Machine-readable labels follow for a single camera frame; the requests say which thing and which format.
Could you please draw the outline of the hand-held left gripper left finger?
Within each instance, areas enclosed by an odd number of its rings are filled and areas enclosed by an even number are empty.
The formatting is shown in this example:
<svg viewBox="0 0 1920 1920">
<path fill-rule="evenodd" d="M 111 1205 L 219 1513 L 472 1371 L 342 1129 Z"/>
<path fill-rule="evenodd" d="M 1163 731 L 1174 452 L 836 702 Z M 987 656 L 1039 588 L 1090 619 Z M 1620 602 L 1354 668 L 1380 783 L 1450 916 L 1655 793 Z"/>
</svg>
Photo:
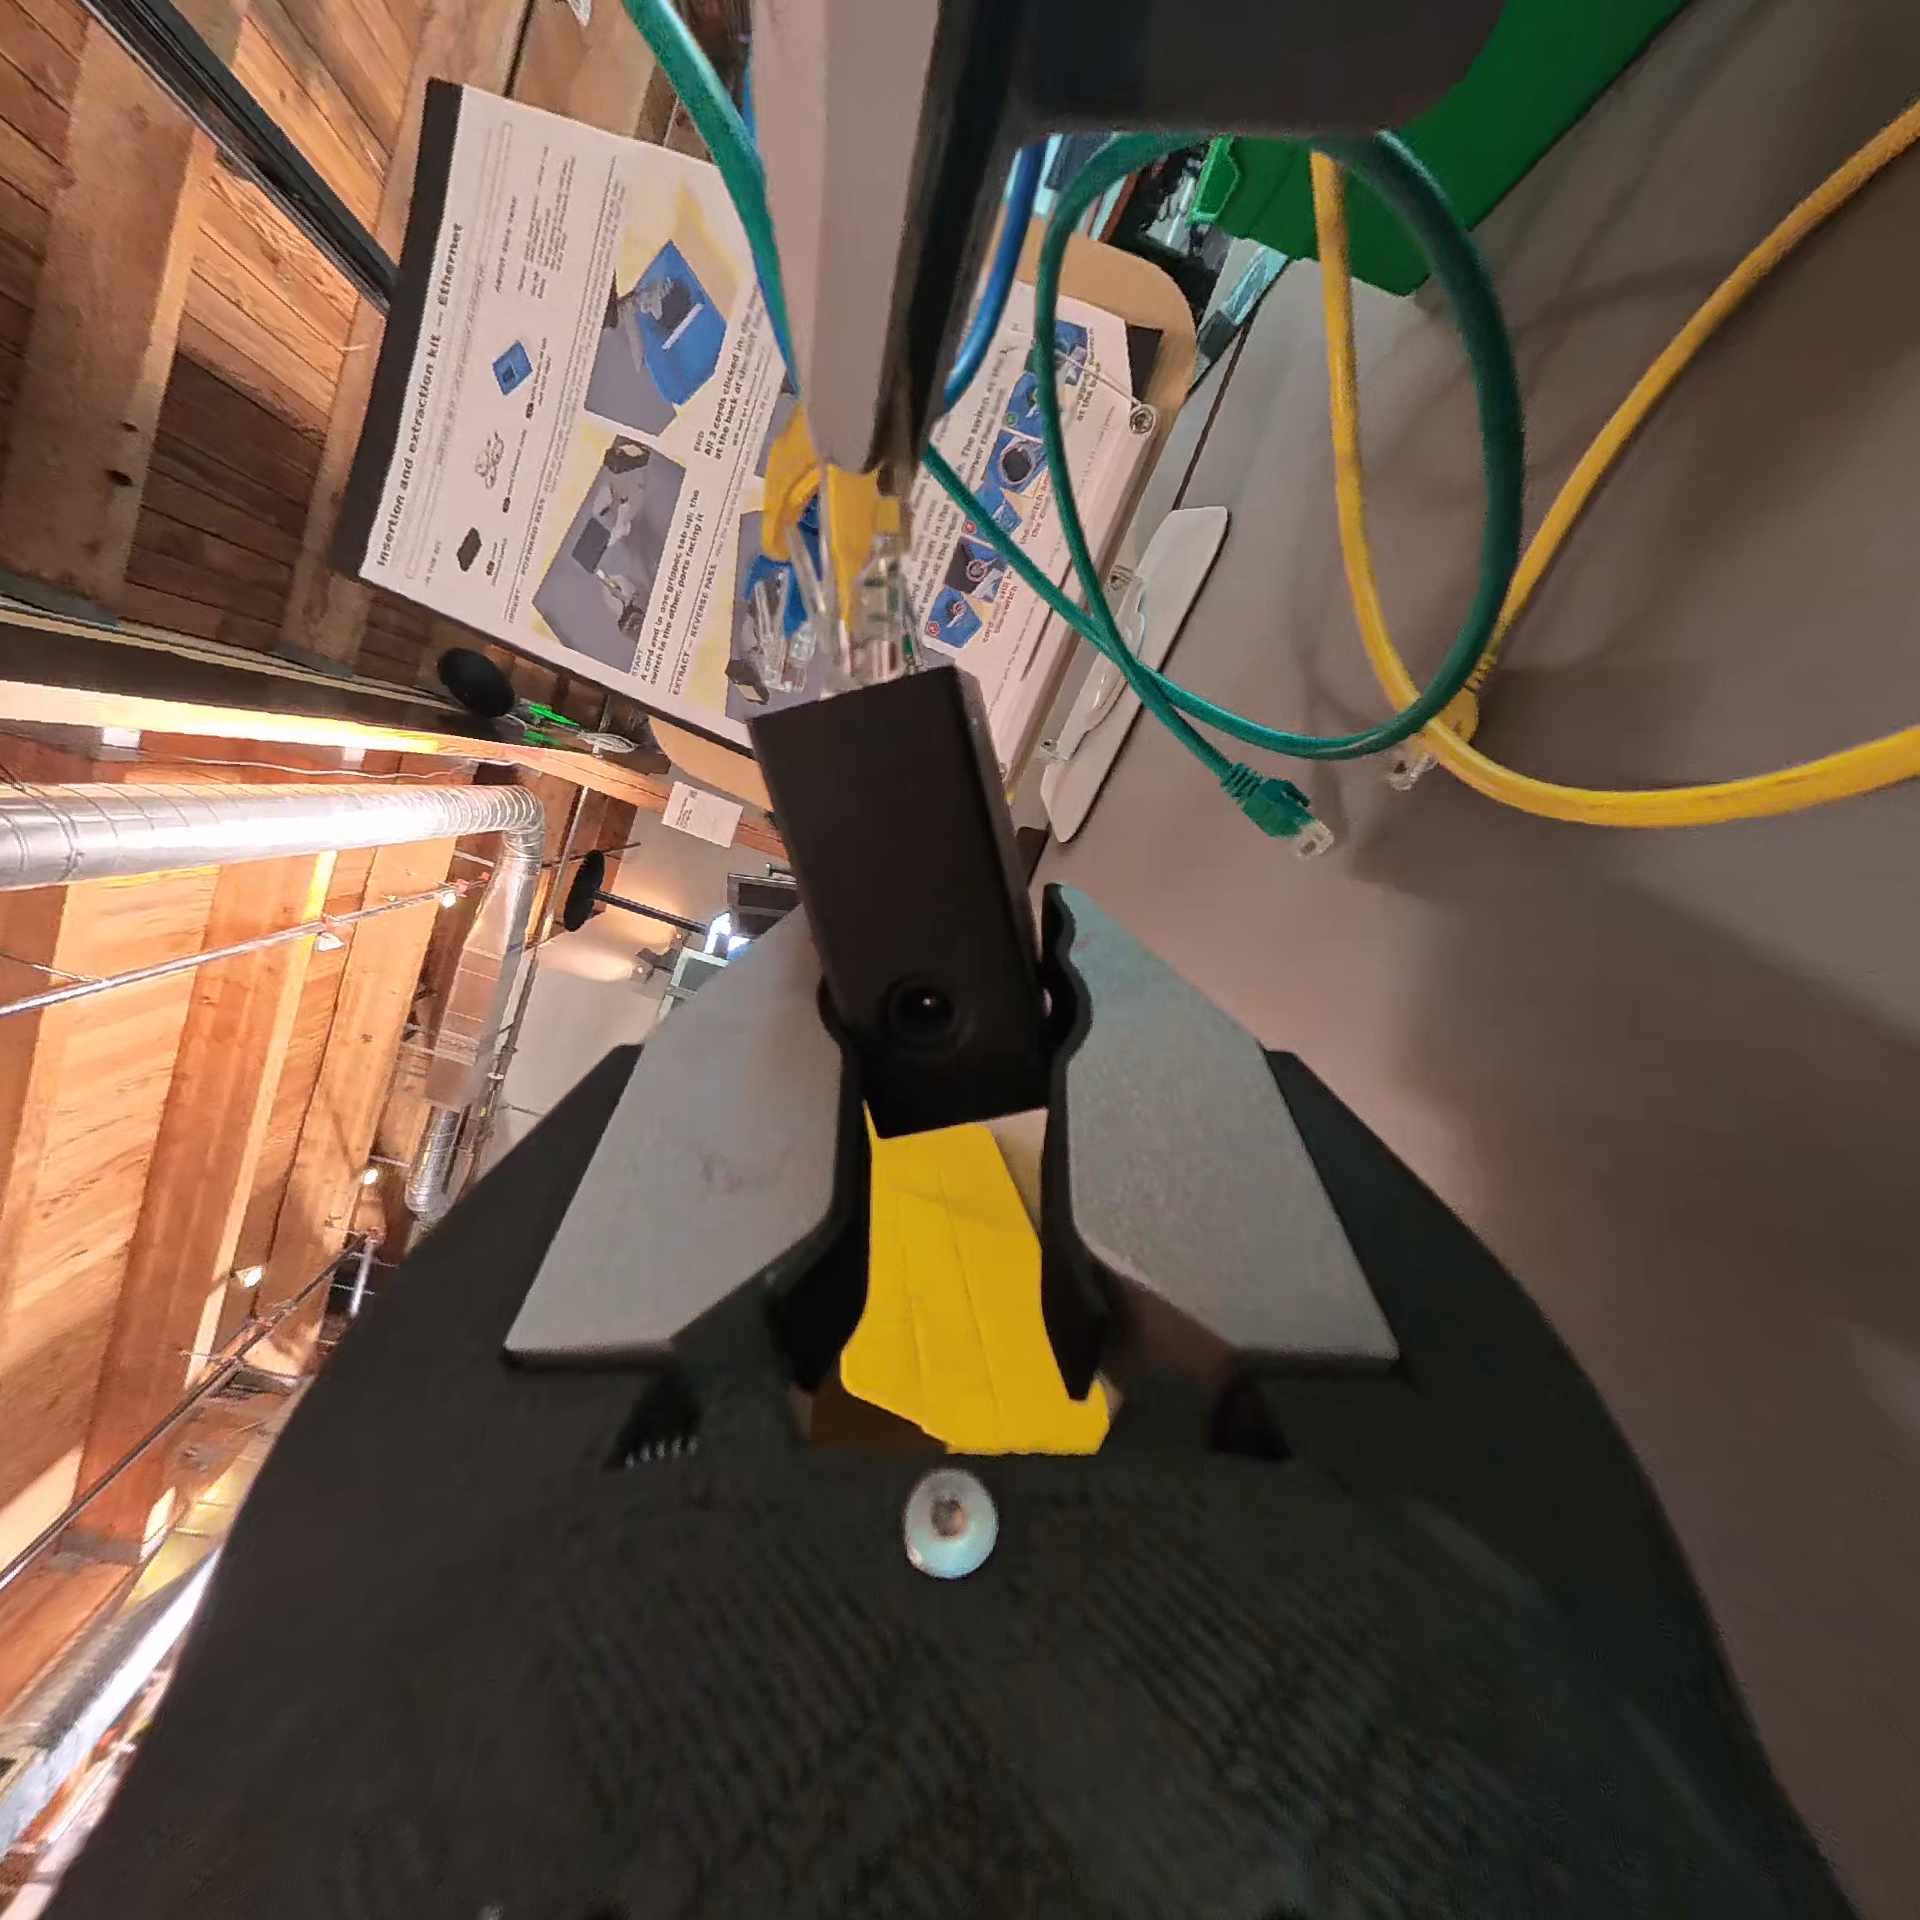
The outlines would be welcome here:
<svg viewBox="0 0 1920 1920">
<path fill-rule="evenodd" d="M 795 907 L 641 1046 L 502 1350 L 651 1361 L 733 1292 L 788 1380 L 836 1371 L 865 1304 L 868 1123 Z"/>
</svg>

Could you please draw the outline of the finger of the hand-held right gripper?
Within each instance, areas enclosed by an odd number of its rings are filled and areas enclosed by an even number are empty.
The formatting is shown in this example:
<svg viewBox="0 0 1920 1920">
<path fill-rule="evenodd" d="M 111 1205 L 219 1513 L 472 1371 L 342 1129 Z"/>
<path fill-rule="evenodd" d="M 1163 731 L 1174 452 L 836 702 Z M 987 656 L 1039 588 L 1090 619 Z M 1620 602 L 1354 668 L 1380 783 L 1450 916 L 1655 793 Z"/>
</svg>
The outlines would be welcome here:
<svg viewBox="0 0 1920 1920">
<path fill-rule="evenodd" d="M 1492 1 L 966 3 L 956 132 L 968 265 L 931 426 L 985 364 L 1058 134 L 1376 132 L 1432 105 L 1494 31 Z"/>
<path fill-rule="evenodd" d="M 899 466 L 931 426 L 968 265 L 966 52 L 966 3 L 750 7 L 788 337 L 831 466 Z"/>
</svg>

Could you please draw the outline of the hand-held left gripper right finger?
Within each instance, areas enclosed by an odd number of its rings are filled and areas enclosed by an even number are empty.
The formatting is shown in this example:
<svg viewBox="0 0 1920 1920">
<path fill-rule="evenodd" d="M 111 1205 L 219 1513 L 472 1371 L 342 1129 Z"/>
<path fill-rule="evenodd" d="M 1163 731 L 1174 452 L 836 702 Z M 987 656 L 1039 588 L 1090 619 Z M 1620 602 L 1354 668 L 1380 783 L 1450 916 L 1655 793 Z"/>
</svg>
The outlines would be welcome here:
<svg viewBox="0 0 1920 1920">
<path fill-rule="evenodd" d="M 1043 897 L 1061 1036 L 1042 1158 L 1043 1328 L 1099 1380 L 1384 1373 L 1399 1343 L 1257 1038 L 1087 891 Z"/>
</svg>

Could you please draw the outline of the yellow plastic bin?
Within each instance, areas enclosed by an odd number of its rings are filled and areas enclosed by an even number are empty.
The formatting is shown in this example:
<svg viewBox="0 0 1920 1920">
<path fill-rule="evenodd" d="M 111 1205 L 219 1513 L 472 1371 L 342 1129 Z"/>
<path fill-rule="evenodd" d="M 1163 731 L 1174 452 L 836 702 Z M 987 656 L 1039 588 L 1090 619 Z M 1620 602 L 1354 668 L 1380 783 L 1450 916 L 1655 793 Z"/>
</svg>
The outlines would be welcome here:
<svg viewBox="0 0 1920 1920">
<path fill-rule="evenodd" d="M 1043 1325 L 1043 1250 L 983 1125 L 871 1136 L 865 1307 L 847 1390 L 963 1455 L 1092 1455 L 1112 1409 L 1071 1396 Z"/>
</svg>

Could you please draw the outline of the green plastic bin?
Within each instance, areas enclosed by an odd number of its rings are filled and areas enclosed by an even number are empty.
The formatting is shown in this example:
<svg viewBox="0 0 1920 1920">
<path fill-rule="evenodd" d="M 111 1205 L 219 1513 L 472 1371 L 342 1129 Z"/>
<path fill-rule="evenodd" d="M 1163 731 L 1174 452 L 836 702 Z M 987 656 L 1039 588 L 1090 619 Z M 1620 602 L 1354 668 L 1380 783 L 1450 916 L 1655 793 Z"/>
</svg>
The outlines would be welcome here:
<svg viewBox="0 0 1920 1920">
<path fill-rule="evenodd" d="M 1476 228 L 1645 52 L 1682 1 L 1511 1 L 1466 75 L 1395 134 Z M 1316 258 L 1309 153 L 1219 134 L 1191 215 L 1229 236 Z"/>
</svg>

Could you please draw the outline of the black network switch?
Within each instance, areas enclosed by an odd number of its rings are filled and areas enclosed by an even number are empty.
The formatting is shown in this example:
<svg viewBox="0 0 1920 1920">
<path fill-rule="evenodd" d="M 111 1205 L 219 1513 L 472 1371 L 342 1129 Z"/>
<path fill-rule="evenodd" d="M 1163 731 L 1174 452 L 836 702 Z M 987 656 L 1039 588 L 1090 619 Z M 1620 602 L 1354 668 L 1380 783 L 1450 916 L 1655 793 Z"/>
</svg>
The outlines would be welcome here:
<svg viewBox="0 0 1920 1920">
<path fill-rule="evenodd" d="M 1039 937 L 973 678 L 931 666 L 748 734 L 878 1136 L 1039 1108 Z"/>
</svg>

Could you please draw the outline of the wooden poster board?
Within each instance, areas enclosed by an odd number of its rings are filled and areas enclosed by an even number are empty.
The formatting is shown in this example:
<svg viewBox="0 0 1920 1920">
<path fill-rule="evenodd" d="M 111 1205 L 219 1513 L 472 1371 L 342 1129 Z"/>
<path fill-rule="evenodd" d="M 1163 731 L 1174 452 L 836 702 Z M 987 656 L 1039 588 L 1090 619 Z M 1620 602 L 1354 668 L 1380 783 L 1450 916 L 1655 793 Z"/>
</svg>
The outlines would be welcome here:
<svg viewBox="0 0 1920 1920">
<path fill-rule="evenodd" d="M 1136 378 L 1139 396 L 1159 413 L 1156 433 L 1147 443 L 1146 466 L 1108 511 L 1094 547 L 1099 561 L 1115 566 L 1136 557 L 1133 519 L 1188 399 L 1197 370 L 1197 326 L 1169 272 L 1094 236 L 1069 236 L 1063 293 L 1159 337 L 1146 373 Z M 673 781 L 694 783 L 774 816 L 764 777 L 750 752 L 709 742 L 657 718 L 651 720 L 651 729 L 672 763 L 667 774 L 653 777 L 661 790 L 668 790 Z"/>
</svg>

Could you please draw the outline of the printed instruction poster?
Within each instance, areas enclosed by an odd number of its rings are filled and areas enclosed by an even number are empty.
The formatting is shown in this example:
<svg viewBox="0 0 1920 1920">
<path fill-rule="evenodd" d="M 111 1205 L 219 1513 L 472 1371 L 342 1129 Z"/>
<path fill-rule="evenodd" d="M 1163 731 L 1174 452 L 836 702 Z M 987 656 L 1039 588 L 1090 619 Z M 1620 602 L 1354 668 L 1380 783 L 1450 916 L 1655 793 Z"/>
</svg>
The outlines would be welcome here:
<svg viewBox="0 0 1920 1920">
<path fill-rule="evenodd" d="M 1016 278 L 932 447 L 1071 590 L 1033 319 Z M 1092 548 L 1156 433 L 1136 386 L 1156 338 L 1058 293 L 1063 435 Z M 431 81 L 334 566 L 747 751 L 753 720 L 818 700 L 833 674 L 831 643 L 803 635 L 792 561 L 761 551 L 797 403 L 716 165 Z M 1012 772 L 1076 633 L 932 475 L 914 482 L 910 528 L 916 643 L 973 674 Z"/>
</svg>

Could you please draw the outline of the white stand base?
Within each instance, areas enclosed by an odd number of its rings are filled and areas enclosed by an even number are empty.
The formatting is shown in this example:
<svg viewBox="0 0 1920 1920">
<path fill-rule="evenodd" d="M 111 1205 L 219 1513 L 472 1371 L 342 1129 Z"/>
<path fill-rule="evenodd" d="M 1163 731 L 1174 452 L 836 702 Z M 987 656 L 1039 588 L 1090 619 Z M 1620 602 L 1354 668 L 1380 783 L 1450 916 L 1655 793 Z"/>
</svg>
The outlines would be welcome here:
<svg viewBox="0 0 1920 1920">
<path fill-rule="evenodd" d="M 1119 633 L 1146 666 L 1164 668 L 1229 526 L 1228 506 L 1174 508 L 1140 559 L 1112 574 Z M 1042 746 L 1042 804 L 1056 844 L 1068 845 L 1087 823 L 1142 710 L 1121 666 L 1094 657 L 1063 723 Z"/>
</svg>

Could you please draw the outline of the silver ventilation duct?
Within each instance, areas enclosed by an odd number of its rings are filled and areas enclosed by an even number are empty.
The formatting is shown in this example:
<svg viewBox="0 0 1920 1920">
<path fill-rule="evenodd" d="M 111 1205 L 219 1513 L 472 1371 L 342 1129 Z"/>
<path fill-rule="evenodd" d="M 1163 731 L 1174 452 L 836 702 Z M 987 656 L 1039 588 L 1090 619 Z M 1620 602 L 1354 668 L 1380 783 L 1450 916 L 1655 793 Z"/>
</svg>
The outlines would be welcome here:
<svg viewBox="0 0 1920 1920">
<path fill-rule="evenodd" d="M 544 848 L 540 800 L 519 783 L 36 783 L 4 790 L 6 891 L 223 868 L 271 857 L 407 845 L 493 833 L 502 849 L 468 929 L 428 1053 L 431 1106 L 405 1205 L 431 1221 L 468 1117 L 491 1084 L 528 950 Z"/>
</svg>

